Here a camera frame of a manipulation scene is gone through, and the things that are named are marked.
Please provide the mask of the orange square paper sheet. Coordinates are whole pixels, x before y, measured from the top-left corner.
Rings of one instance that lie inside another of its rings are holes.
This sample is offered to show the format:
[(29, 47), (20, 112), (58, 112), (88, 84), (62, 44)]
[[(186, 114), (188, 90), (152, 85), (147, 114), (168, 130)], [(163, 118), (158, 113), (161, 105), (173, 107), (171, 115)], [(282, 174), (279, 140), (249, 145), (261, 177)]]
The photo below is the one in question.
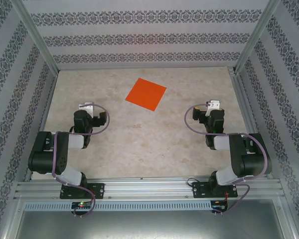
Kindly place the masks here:
[(165, 91), (166, 87), (164, 86), (138, 78), (125, 100), (145, 109), (155, 111)]

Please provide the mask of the circuit board with green light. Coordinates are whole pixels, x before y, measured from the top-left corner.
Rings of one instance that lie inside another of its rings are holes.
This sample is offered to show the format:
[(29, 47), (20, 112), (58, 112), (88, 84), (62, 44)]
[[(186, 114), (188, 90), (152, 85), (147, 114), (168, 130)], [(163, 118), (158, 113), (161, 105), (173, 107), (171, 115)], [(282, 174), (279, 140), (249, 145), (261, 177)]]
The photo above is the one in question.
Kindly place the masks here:
[(71, 209), (91, 209), (91, 202), (73, 202), (71, 205)]

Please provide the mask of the circuit board with blue light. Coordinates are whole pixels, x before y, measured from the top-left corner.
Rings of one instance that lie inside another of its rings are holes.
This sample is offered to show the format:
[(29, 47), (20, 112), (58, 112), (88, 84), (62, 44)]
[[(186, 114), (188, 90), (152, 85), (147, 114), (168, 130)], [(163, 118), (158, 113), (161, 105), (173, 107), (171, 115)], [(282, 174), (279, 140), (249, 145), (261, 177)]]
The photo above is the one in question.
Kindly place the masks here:
[(216, 213), (223, 213), (228, 209), (228, 201), (211, 201), (211, 208)]

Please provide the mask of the grey metal panel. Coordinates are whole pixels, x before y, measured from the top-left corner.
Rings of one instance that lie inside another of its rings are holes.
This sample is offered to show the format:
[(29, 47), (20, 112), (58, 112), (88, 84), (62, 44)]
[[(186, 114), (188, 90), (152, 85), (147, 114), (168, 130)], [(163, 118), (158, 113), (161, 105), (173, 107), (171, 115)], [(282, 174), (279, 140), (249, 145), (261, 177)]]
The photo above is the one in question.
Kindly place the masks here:
[(78, 219), (69, 212), (25, 212), (16, 239), (284, 239), (269, 211), (252, 218), (234, 211), (98, 212)]

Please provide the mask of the aluminium side rail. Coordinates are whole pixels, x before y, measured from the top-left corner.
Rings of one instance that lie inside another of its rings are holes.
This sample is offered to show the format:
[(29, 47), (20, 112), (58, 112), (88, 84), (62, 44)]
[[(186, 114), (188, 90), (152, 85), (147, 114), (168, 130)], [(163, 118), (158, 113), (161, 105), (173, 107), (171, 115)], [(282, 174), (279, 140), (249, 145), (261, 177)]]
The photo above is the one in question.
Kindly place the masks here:
[(233, 67), (227, 69), (244, 123), (243, 127), (239, 127), (239, 131), (230, 132), (233, 135), (230, 137), (233, 146), (231, 150), (233, 172), (237, 176), (236, 182), (255, 180), (271, 173), (272, 162), (264, 140), (257, 132), (240, 78), (235, 74)]
[[(38, 125), (38, 127), (35, 131), (33, 141), (31, 142), (32, 144), (31, 144), (30, 150), (32, 150), (32, 147), (33, 147), (34, 141), (37, 137), (37, 134), (40, 131), (44, 131), (57, 79), (58, 79), (58, 74), (55, 77), (53, 77), (53, 81), (50, 84), (48, 95), (47, 95), (47, 97), (45, 98), (45, 101), (44, 101), (44, 105), (43, 105), (44, 108), (43, 108), (43, 112), (41, 114), (40, 122), (39, 122), (39, 125)], [(24, 175), (22, 177), (22, 181), (30, 181), (31, 178), (32, 178), (32, 172), (28, 168), (28, 158), (29, 158), (29, 156), (26, 159), (26, 168), (25, 168), (25, 171), (24, 171)]]

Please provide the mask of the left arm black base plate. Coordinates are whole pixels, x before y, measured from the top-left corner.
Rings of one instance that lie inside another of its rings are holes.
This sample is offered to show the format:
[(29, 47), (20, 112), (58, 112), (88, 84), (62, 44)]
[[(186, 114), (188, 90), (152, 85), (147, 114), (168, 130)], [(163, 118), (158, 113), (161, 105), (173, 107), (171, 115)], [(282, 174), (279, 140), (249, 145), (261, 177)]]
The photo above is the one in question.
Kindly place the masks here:
[[(104, 183), (88, 183), (87, 189), (94, 194), (96, 199), (103, 199), (104, 192), (105, 192)], [(60, 191), (60, 199), (90, 199), (91, 200), (92, 196), (86, 190), (62, 185)]]

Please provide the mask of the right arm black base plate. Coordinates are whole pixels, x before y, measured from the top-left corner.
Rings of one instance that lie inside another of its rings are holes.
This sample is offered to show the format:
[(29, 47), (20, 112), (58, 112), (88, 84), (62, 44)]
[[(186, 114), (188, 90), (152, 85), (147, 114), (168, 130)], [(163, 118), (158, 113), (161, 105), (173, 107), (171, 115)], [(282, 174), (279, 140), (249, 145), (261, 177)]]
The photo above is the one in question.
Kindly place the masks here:
[(234, 186), (220, 186), (218, 184), (211, 185), (207, 182), (193, 182), (193, 197), (194, 198), (237, 198), (238, 193)]

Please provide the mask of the aluminium mounting rail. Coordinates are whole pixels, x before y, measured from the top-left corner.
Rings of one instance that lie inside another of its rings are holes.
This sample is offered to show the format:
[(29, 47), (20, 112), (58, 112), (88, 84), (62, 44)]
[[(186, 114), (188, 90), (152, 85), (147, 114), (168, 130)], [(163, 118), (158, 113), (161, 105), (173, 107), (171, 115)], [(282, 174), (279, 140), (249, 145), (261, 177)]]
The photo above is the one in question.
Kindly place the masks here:
[[(171, 201), (194, 200), (187, 177), (101, 178), (91, 183), (104, 183), (104, 201)], [(260, 177), (246, 182), (250, 191), (245, 199), (280, 199), (285, 192), (279, 179)], [(13, 199), (21, 201), (59, 201), (61, 184), (55, 180), (18, 182)]]

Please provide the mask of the aluminium corner post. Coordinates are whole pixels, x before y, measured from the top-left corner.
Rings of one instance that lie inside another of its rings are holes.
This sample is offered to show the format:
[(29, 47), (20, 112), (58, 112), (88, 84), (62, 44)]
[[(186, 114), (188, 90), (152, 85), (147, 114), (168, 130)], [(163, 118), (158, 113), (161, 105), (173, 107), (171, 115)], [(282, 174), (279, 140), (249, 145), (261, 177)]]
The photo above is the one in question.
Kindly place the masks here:
[(246, 46), (244, 47), (235, 68), (235, 74), (238, 75), (242, 68), (245, 65), (245, 62), (247, 61), (248, 57), (250, 56), (254, 46), (256, 45), (258, 39), (261, 37), (264, 29), (266, 28), (266, 25), (272, 15), (274, 14), (277, 6), (279, 5), (281, 0), (269, 0), (262, 15), (260, 16), (252, 34), (250, 35)]
[(49, 69), (56, 76), (59, 73), (59, 69), (55, 60), (53, 59), (52, 54), (50, 53), (43, 37), (39, 33), (37, 26), (35, 25), (30, 13), (26, 9), (22, 0), (10, 0), (13, 8), (17, 12), (18, 16), (22, 20), (23, 24), (25, 25), (28, 33), (30, 34), (32, 40), (37, 45), (39, 51), (41, 52), (45, 62), (49, 66)]

